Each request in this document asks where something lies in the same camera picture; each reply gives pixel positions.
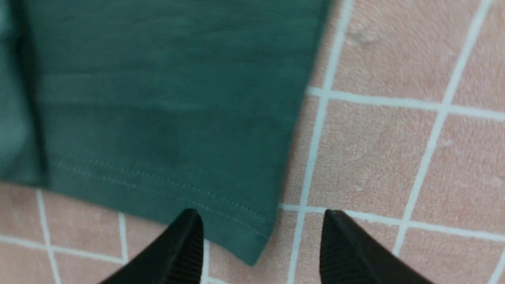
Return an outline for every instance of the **white grout line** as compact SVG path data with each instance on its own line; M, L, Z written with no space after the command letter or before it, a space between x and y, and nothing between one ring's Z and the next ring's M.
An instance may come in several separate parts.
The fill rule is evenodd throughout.
M429 224L424 222L410 221L409 228L423 229L426 231L440 232L451 235L463 236L466 238L477 238L482 240L489 240L495 242L505 243L505 235L490 233L478 230L468 230L461 228L447 227L443 225Z
M47 255L49 256L49 262L51 264L51 269L53 270L53 277L55 278L56 284L61 284L62 280L60 278L60 273L58 272L58 264L56 262L55 253L51 248L51 235L47 225L47 216L45 215L44 198L42 196L42 190L40 189L37 190L37 203L40 214L40 225L42 226L42 232L44 234L45 249L47 250Z
M321 213L324 214L326 212L327 208L324 207L316 207L316 206L306 206L305 211L306 212L311 212L311 213Z
M401 220L398 220L395 218L384 217L384 216L379 216L379 215L364 213L364 212L350 211L350 210L344 210L344 212L347 215L349 215L349 217L358 218L361 220L366 220L370 223L382 223L382 224L388 225L388 226L399 226L401 224Z
M210 264L210 250L211 244L209 241L204 240L204 265L201 268L201 284L209 284L209 264Z
M294 276L296 271L296 262L298 260L298 251L301 242L301 234L304 228L304 218L305 218L305 206L309 200L309 191L312 182L312 174L314 172L314 167L317 159L317 152L319 146L319 140L321 139L321 133L323 130L324 117L326 115L326 108L328 106L328 99L321 98L319 101L319 108L316 117L316 123L314 125L314 133L312 135L312 142L309 150L309 158L307 160L307 168L305 171L304 184L301 191L300 206L298 210L298 217L296 219L296 227L293 238L293 246L291 249L291 259L288 271L288 280L286 284L294 283Z
M330 100L345 101L362 105L388 106L394 108L411 108L427 111L438 111L441 104L436 102L425 102L409 98L387 98L374 97L362 94L354 94L342 91L326 91L317 87L307 88L307 92L314 96L328 96Z
M428 172L428 167L431 162L431 157L435 152L436 144L440 133L442 132L442 127L447 117L449 106L452 103L452 99L454 94L456 93L458 83L461 79L461 75L465 69L466 62L470 53L472 51L473 45L477 40L479 35L479 30L486 18L487 11L489 6L491 5L492 0L482 0L477 10L477 13L474 16L470 29L468 31L468 36L465 41L465 45L460 53L456 66L454 67L454 71L452 73L450 82L447 86L447 90L445 91L444 98L440 110L438 112L437 118L433 125L433 129L431 130L430 137L428 139L428 143L426 145L426 151L421 160L421 164L419 165L419 170L416 175L416 179L414 180L414 185L412 186L412 191L409 196L409 200L405 207L405 212L403 213L402 224L398 230L398 235L396 236L396 241L393 247L393 254L398 256L400 253L400 249L405 240L405 235L407 233L408 222L412 217L412 212L414 211L414 207L417 202L417 198L419 196L419 191L423 185L424 178L426 177L426 173Z
M487 118L490 120L505 121L505 112L497 112L492 110L481 110L464 106L450 106L449 113L470 117Z
M224 282L224 281L222 281L220 279L209 277L209 284L229 284L229 283Z
M496 265L491 278L487 284L497 284L498 280L500 280L501 274L503 273L503 268L505 267L505 250L501 253L500 260Z
M128 242L126 241L126 220L125 214L119 212L119 239L121 241L121 256L123 264L128 263Z
M331 87L337 71L338 61L340 58L340 51L342 50L345 41L347 26L349 24L350 17L352 14L353 4L354 0L344 0L342 1L341 6L338 8L340 9L340 19L338 20L338 28L331 47L331 54L328 60L323 86L324 91L328 93L331 92ZM291 258L289 261L289 270L286 284L293 284L296 275L298 252L300 249L301 235L304 229L305 210L309 200L312 175L314 173L314 167L316 165L319 141L321 140L321 133L323 131L324 120L326 117L326 110L328 108L328 101L329 101L328 96L322 96L319 99L319 107L316 115L316 121L314 123L311 145L309 149L309 156L307 158L307 167L305 170L304 183L301 191L300 208L294 230L293 245L291 248Z
M59 247L59 246L51 246L51 248L53 251L58 252L58 253L74 255L74 256L78 256L78 257L82 257L82 258L102 260L102 261L107 261L107 262L112 262L112 263L117 263L117 264L125 264L123 258L119 258L119 257L113 257L113 256L108 256L108 255L103 255L103 254L98 254L98 253L91 253L91 252L87 252L87 251L75 250L75 249Z
M441 103L425 102L421 100L408 99L408 98L373 97L340 91L331 91L328 94L328 91L325 91L317 87L308 87L307 93L321 98L328 96L330 100L351 102L362 105L387 106L392 108L409 108L426 111L438 111L442 107ZM483 110L466 106L451 105L448 106L447 112L449 114L455 114L455 115L487 118L496 121L505 121L505 112L499 112L493 110Z
M0 234L0 242L36 250L46 250L47 248L46 245L39 244L37 242L32 242L29 240L23 240L19 238L13 238L11 236L1 234Z

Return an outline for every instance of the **tile floor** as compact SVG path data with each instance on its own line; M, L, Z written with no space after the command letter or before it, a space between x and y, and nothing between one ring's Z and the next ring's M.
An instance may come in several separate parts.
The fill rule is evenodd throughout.
M504 26L505 0L341 0L275 234L254 268L206 244L204 282L319 283L329 207L436 283L505 283ZM163 229L4 184L0 282L94 284Z

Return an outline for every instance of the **floor tile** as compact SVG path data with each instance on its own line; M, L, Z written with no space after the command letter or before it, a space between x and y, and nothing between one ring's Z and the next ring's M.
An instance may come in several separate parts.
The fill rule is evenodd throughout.
M505 111L505 1L494 1L482 24L454 96L454 103Z
M120 264L56 253L62 284L97 284L121 268Z
M0 243L0 283L54 284L47 251Z
M44 242L34 189L0 183L0 234Z
M304 185L305 169L307 158L309 157L318 106L318 97L307 96L305 98L291 145L291 155L281 198L282 202L300 204L301 190Z
M355 0L333 88L441 102L479 0Z
M324 215L319 213L308 213L305 216L298 262L296 264L295 284L320 283L321 281L319 277L319 251L323 217ZM397 226L370 223L361 219L354 220L384 247L389 250L393 248L396 235L398 234Z
M413 220L505 233L505 122L448 116Z
M117 212L44 192L51 244L121 257Z
M400 258L435 283L487 283L505 244L409 229Z
M505 273L502 271L500 278L498 279L498 284L505 284Z
M296 212L279 212L274 234L254 267L245 265L221 247L211 244L209 275L233 284L285 284L296 217Z
M403 216L435 113L331 101L309 205Z
M163 231L166 225L127 215L125 218L128 257L134 258L150 245Z

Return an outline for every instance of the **green fabric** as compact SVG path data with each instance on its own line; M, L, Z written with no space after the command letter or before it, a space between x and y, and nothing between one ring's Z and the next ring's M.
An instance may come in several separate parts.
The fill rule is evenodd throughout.
M0 177L166 224L196 208L255 264L328 1L0 1Z

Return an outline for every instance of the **stitching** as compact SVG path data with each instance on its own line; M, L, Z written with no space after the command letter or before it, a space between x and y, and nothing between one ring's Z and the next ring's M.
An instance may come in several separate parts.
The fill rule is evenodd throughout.
M245 210L247 211L248 213L251 213L253 214L254 216L258 217L258 218L261 218L269 223L275 223L275 220L272 219L272 218L268 218L266 216L263 216L262 214L252 210L251 208L243 205L243 204L240 204L240 203L237 203L231 199L228 199L226 197L221 197L221 196L217 196L211 192L208 192L202 188L199 188L199 187L196 187L194 185L190 185L190 184L186 184L186 183L181 183L181 182L177 182L177 181L174 181L174 180L171 180L169 178L165 178L165 177L160 177L160 176L157 176L157 175L154 175L154 174L151 174L151 173L147 173L147 172L143 172L143 171L140 171L140 170L133 170L133 169L130 169L130 168L126 168L126 167L123 167L123 166L119 166L119 165L115 165L115 164L112 164L112 163L108 163L108 162L103 162L103 161L100 161L100 160L97 160L97 159L94 159L94 158L87 158L87 157L84 157L82 155L74 155L74 154L64 154L62 153L60 150L56 150L56 152L60 155L63 155L63 156L66 156L70 159L76 159L76 160L80 160L84 163L88 163L88 164L94 164L94 165L98 165L98 166L102 166L102 167L107 167L107 168L110 168L110 169L114 169L114 170L119 170L123 173L128 173L128 174L134 174L134 175L140 175L140 176L143 176L143 177L146 177L146 178L151 178L151 179L154 179L154 180L157 180L157 181L160 181L162 183L168 183L168 184L172 184L172 185L175 185L175 186L180 186L180 187L183 187L183 188L187 188L191 191L194 191L194 192L198 192L198 193L201 193L201 194L205 194L207 196L210 196L212 198L215 198L215 199L220 199L226 203L229 203L239 209L242 209L242 210Z
M172 198L172 199L177 199L179 201L182 201L182 202L186 202L186 203L190 203L190 204L193 204L195 206L198 206L202 209L205 209L209 212L212 212L212 213L215 213L215 214L218 214L220 216L223 216L223 217L226 217L226 218L229 218L245 227L247 227L248 229L252 230L254 233L256 233L257 235L259 236L262 236L263 238L265 239L268 239L268 236L266 236L265 234L257 231L256 229L254 229L253 227L251 227L250 225L240 221L239 219L235 218L235 217L231 217L231 216L228 216L220 211L216 211L216 210L213 210L203 204L200 204L198 202L195 202L195 201L192 201L192 200L188 200L186 198L181 198L181 197L175 197L175 196L172 196L170 194L167 194L165 192L159 192L159 191L149 191L146 187L143 187L143 186L138 186L136 184L133 184L133 183L130 183L130 182L127 182L127 181L124 181L124 180L118 180L118 179L115 179L115 178L111 178L109 176L102 176L102 175L97 175L97 174L93 174L91 172L88 172L88 171L84 171L82 169L79 169L77 167L71 167L71 166L66 166L64 165L63 162L52 162L52 164L54 164L56 167L58 168L61 168L61 169L64 169L64 170L69 170L69 171L72 171L72 172L75 172L77 174L80 174L82 176L86 176L86 177L91 177L91 178L95 178L95 179L100 179L102 181L106 181L106 182L109 182L109 183L113 183L113 184L116 184L116 185L121 185L121 186L124 186L124 187L129 187L129 188L135 188L135 189L139 189L141 191L144 191L144 192L149 192L149 193L155 193L156 195L161 195L163 197L167 197L167 198Z

